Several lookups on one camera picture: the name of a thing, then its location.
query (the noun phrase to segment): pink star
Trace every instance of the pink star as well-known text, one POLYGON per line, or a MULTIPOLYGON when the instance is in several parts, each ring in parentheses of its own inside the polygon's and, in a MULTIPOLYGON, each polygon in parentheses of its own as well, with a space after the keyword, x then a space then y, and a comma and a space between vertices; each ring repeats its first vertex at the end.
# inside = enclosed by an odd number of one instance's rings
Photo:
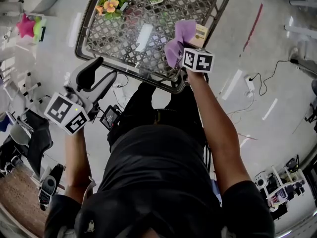
POLYGON ((21 21, 16 23, 16 27, 19 29, 21 38, 23 38, 24 35, 34 37, 34 33, 33 33, 34 24, 35 24, 35 20, 28 19, 25 13, 22 15, 21 21))

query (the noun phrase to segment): concrete floor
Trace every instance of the concrete floor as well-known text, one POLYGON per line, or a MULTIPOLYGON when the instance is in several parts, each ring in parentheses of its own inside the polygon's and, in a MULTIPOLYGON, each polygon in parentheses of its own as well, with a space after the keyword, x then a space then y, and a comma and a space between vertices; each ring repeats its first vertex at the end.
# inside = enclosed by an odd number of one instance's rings
MULTIPOLYGON (((29 68, 33 70, 36 81, 42 83, 38 94, 52 95, 53 92, 61 90, 72 70, 83 63, 74 55, 70 36, 73 22, 78 13, 83 14, 87 2, 88 0, 58 0, 45 12, 45 15, 49 16, 45 39, 33 52, 36 57, 34 65, 29 68)), ((254 76, 259 72, 262 79, 271 76, 276 62, 288 60, 292 47, 299 45, 302 47, 305 40, 309 43, 306 56, 317 60, 317 57, 314 57, 316 54, 311 51, 314 50, 314 41, 284 30, 284 24, 292 21, 295 26, 309 26, 314 22, 298 8, 290 6, 287 0, 229 1, 207 45, 207 50, 215 54, 210 86, 227 113, 245 109, 253 100, 245 96, 247 87, 243 75, 254 76), (262 13, 250 42, 243 51, 261 2, 262 13), (238 69, 243 71, 243 75, 227 100, 223 100, 223 93, 238 69)), ((106 73, 106 69, 101 70, 100 75, 106 73)), ((125 80, 123 77, 118 77, 118 81, 123 80, 125 80)), ((240 143, 243 143, 241 156, 252 178, 272 165, 285 164, 297 154, 300 160, 303 159, 317 143, 314 124, 303 121, 309 103, 314 99, 311 81, 311 78, 291 63, 280 63, 275 76, 266 82, 267 93, 259 96, 260 81, 259 78, 255 79, 255 100, 252 106, 247 111, 229 115, 241 135, 254 138, 244 141, 246 138, 239 136, 240 143), (278 99, 275 107, 263 120, 275 99, 278 99)), ((123 89, 125 94, 132 95, 139 83, 130 78, 128 85, 123 89)), ((164 107, 169 102, 169 98, 168 93, 156 90, 153 107, 164 107)), ((110 104, 116 104, 112 91, 109 91, 100 102, 103 109, 110 104)), ((50 166, 56 165, 57 162, 64 164, 64 132, 51 125, 51 133, 54 146, 46 152, 43 162, 50 166)), ((96 181, 102 179, 110 155, 106 135, 107 130, 99 121, 85 127, 88 158, 96 181)), ((289 212, 288 216, 291 217, 283 223, 281 221, 280 224, 276 223, 277 231, 287 228, 314 209, 313 197, 308 188, 307 191, 305 200, 302 199, 297 203, 300 207, 295 207, 293 214, 289 212)))

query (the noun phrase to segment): brown carpet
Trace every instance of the brown carpet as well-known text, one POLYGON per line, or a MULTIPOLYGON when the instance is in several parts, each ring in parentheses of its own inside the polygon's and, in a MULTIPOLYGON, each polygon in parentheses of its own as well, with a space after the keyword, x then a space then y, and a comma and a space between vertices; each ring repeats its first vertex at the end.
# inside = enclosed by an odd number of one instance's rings
POLYGON ((43 237, 48 210, 40 209, 38 190, 30 179, 32 173, 22 164, 5 178, 0 178, 0 202, 27 230, 43 237))

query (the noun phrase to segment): black t-shirt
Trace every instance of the black t-shirt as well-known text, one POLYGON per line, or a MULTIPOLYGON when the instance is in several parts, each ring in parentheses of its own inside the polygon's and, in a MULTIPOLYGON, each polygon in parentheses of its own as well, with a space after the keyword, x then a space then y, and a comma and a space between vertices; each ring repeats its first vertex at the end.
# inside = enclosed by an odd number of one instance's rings
POLYGON ((45 237, 75 229, 88 238, 218 238, 224 226, 237 237, 274 237, 267 204, 251 181, 229 188, 222 208, 211 188, 203 149, 168 125, 137 127, 117 140, 96 194, 81 206, 53 197, 45 237))

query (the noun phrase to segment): black shirt sleeve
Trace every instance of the black shirt sleeve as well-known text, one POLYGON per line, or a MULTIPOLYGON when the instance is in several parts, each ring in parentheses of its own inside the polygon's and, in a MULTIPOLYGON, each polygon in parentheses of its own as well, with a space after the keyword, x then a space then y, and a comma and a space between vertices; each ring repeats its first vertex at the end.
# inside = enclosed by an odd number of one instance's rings
POLYGON ((274 222, 255 184, 242 181, 222 197, 225 225, 237 238, 274 238, 274 222))
POLYGON ((51 210, 45 223, 44 238, 56 238, 60 228, 64 226, 73 229, 80 209, 81 205, 68 196, 53 196, 51 210))

